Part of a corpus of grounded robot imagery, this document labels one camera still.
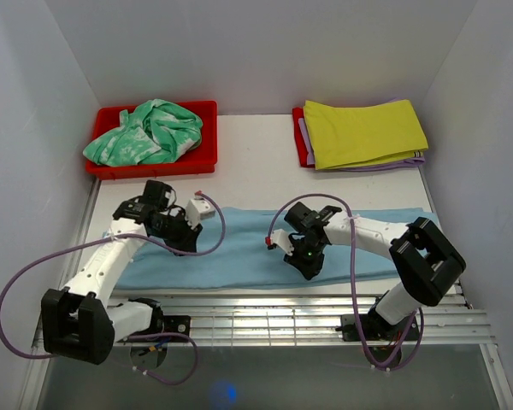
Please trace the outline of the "light blue trousers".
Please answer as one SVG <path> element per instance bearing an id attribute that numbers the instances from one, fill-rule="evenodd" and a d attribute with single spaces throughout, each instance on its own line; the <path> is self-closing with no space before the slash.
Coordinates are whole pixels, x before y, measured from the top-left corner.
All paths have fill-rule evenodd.
<path id="1" fill-rule="evenodd" d="M 205 256 L 176 256 L 145 243 L 119 278 L 119 290 L 158 289 L 294 289 L 350 281 L 350 250 L 331 246 L 324 250 L 321 272 L 306 280 L 283 260 L 280 250 L 269 250 L 264 236 L 274 216 L 272 210 L 224 208 L 226 220 L 214 217 L 204 223 L 198 247 L 210 249 Z"/>

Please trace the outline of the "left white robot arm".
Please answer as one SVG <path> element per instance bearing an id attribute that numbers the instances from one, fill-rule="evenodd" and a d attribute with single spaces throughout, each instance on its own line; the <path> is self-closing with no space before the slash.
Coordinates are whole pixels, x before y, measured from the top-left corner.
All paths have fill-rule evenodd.
<path id="1" fill-rule="evenodd" d="M 202 197 L 184 207 L 172 202 L 173 188 L 146 182 L 142 195 L 125 200 L 112 214 L 103 243 L 60 290 L 41 300 L 44 349 L 50 354 L 103 363 L 113 345 L 131 335 L 157 340 L 164 331 L 158 302 L 149 298 L 109 302 L 119 278 L 150 238 L 159 238 L 177 255 L 194 253 L 201 222 L 214 213 Z"/>

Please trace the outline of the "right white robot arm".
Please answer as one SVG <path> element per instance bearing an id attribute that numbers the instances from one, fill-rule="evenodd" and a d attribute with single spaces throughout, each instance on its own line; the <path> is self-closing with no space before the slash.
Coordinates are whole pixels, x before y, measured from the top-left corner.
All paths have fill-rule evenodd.
<path id="1" fill-rule="evenodd" d="M 466 269 L 466 262 L 430 219 L 410 223 L 372 220 L 326 206 L 316 212 L 297 202 L 284 218 L 293 229 L 274 230 L 269 248 L 285 253 L 284 261 L 311 280 L 323 267 L 327 246 L 348 246 L 392 261 L 399 284 L 381 296 L 360 317 L 360 329 L 374 339 L 388 339 L 403 331 L 421 307 L 435 307 Z"/>

